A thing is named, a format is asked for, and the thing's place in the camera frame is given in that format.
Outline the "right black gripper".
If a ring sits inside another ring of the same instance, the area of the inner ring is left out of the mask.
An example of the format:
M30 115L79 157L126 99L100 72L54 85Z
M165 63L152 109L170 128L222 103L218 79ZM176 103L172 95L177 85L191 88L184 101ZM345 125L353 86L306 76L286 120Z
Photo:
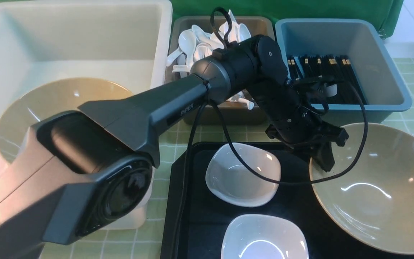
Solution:
M319 115L306 108L267 104L266 115L270 120L266 136L291 149L309 151L311 158L325 172L330 172L335 165L332 143L344 146L349 139L344 128L321 120Z

